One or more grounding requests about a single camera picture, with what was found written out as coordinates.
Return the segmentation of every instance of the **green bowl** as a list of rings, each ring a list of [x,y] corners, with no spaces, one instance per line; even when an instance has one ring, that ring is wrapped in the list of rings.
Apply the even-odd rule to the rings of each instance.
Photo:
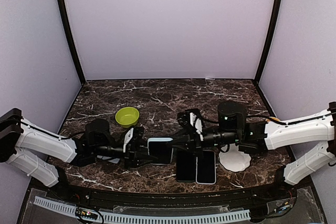
[[[136,108],[125,107],[116,113],[115,120],[123,128],[129,128],[138,123],[139,115],[139,111]]]

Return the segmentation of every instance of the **purple wall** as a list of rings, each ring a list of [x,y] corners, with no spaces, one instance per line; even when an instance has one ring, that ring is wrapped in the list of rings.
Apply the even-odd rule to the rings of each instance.
[[[282,0],[261,88],[280,119],[336,101],[336,0]],[[316,143],[293,146],[297,157]],[[336,223],[336,170],[312,175],[329,223]]]
[[[253,78],[274,0],[66,0],[87,79]]]
[[[56,0],[0,0],[0,115],[57,132],[80,83]],[[0,164],[0,223],[16,223],[29,178]]]

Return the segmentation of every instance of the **brown marble surface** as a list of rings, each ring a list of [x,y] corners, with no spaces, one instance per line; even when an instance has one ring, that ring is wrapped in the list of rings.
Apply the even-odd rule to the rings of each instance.
[[[62,135],[84,130],[95,118],[111,124],[118,137],[124,131],[115,121],[115,113],[125,106],[140,111],[138,126],[145,128],[144,139],[169,135],[180,129],[178,112],[199,108],[201,113],[217,120],[217,105],[224,100],[243,103],[249,114],[267,115],[267,110],[249,80],[110,80],[89,81],[78,95],[62,128]],[[51,164],[62,167],[73,185],[132,193],[204,193],[254,187],[273,182],[277,168],[290,162],[286,149],[279,148],[263,156],[252,156],[251,165],[240,173],[231,173],[217,165],[217,183],[199,185],[178,183],[175,164],[145,165],[126,170],[121,164],[99,161],[86,167],[74,167],[55,158]]]

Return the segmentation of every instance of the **smartphone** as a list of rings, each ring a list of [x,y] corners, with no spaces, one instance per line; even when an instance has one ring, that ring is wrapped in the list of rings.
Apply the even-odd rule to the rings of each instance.
[[[196,181],[196,157],[192,153],[177,150],[176,181],[178,182]]]
[[[170,137],[151,137],[147,140],[148,155],[157,157],[155,165],[170,164],[173,160],[173,147],[167,143],[173,140]]]
[[[202,185],[216,183],[216,156],[213,151],[203,151],[203,158],[196,158],[196,182]]]

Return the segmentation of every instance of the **black vertical pole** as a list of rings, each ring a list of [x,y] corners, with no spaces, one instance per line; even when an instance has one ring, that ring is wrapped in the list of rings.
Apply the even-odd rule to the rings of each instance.
[[[263,75],[266,60],[269,54],[269,49],[272,44],[273,35],[274,35],[275,27],[276,27],[277,20],[278,20],[279,10],[280,10],[280,3],[281,3],[281,0],[274,0],[274,3],[273,3],[272,15],[271,15],[271,19],[270,19],[269,26],[268,26],[264,49],[261,54],[256,76],[254,78],[254,80],[257,83],[259,83],[261,76]]]
[[[70,29],[70,23],[69,23],[69,19],[68,19],[68,14],[67,14],[66,6],[65,6],[65,1],[64,0],[57,0],[57,2],[58,2],[59,12],[61,14],[61,19],[62,19],[62,23],[63,23],[64,32],[65,32],[65,35],[67,37],[71,57],[72,57],[72,60],[74,62],[73,64],[75,65],[78,78],[79,78],[81,84],[83,85],[86,82],[86,80],[85,80],[85,76],[84,76],[82,67],[80,65],[77,50],[76,50],[76,47],[75,47],[74,38],[72,37],[72,33],[71,33],[71,29]]]

